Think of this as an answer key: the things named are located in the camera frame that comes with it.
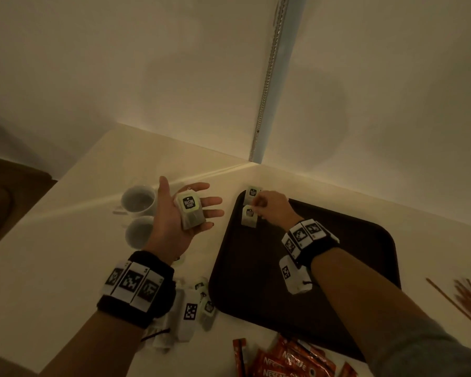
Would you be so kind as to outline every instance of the white table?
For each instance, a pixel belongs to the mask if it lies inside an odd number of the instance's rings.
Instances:
[[[0,356],[40,371],[94,312],[117,260],[131,252],[126,218],[113,215],[121,193],[136,183],[211,183],[225,217],[196,237],[176,276],[209,277],[237,195],[248,184],[373,221],[393,236],[403,290],[446,330],[471,347],[471,323],[425,282],[452,293],[452,279],[471,276],[471,227],[333,185],[117,126],[107,133],[0,242]],[[267,348],[275,332],[219,314],[209,332],[168,354],[138,352],[129,376],[235,375],[232,339]],[[340,368],[347,358],[327,354]],[[352,361],[360,375],[366,365]]]

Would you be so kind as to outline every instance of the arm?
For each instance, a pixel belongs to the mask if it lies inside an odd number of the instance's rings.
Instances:
[[[199,182],[187,185],[180,191],[188,188],[206,190],[209,184]],[[161,177],[154,229],[144,250],[155,254],[168,265],[187,250],[194,235],[214,226],[213,222],[205,222],[198,227],[182,230],[181,216],[173,201],[168,180]],[[220,197],[201,199],[203,207],[221,202]],[[204,210],[206,218],[221,217],[223,214],[223,210],[219,209]],[[143,329],[138,326],[96,311],[40,376],[125,376],[142,336]]]
[[[262,191],[252,205],[285,231],[303,220],[276,191]],[[376,376],[471,375],[471,349],[351,254],[332,248],[314,257],[311,272]]]

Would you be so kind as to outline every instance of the black tray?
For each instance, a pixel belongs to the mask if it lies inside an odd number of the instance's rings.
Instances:
[[[321,288],[291,295],[279,260],[287,254],[284,231],[259,218],[240,224],[245,192],[235,202],[209,279],[209,296],[222,312],[365,361]],[[341,247],[401,288],[396,249],[381,226],[290,199],[295,211],[314,218],[340,239]]]

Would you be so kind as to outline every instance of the person's left hand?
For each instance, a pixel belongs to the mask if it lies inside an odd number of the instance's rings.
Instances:
[[[184,186],[178,192],[189,188],[194,191],[206,190],[209,188],[209,184],[207,182],[196,182]],[[213,222],[204,222],[194,228],[183,230],[181,228],[180,210],[174,204],[175,196],[171,197],[168,179],[161,176],[159,179],[159,190],[157,191],[157,214],[154,218],[154,228],[143,249],[155,254],[168,265],[171,265],[188,249],[194,235],[209,230],[214,226]],[[222,203],[221,197],[201,198],[203,208],[220,203]],[[203,211],[206,218],[222,217],[225,214],[221,209],[204,209]]]

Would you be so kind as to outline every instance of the hand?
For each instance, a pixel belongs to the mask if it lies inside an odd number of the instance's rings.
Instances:
[[[178,192],[185,191],[188,188],[194,191],[206,190],[209,188],[209,184],[207,182],[196,182],[184,186]],[[194,235],[214,226],[213,222],[204,222],[194,228],[183,230],[181,228],[180,211],[174,204],[174,197],[171,197],[168,179],[161,176],[159,190],[157,191],[157,214],[154,219],[154,229],[143,249],[155,254],[168,265],[171,265],[188,249]],[[201,198],[203,208],[220,203],[222,203],[221,197]],[[225,212],[220,209],[204,209],[206,218],[222,217],[224,214]]]
[[[263,190],[251,202],[253,211],[271,224],[288,231],[303,220],[295,213],[288,198],[275,190]]]

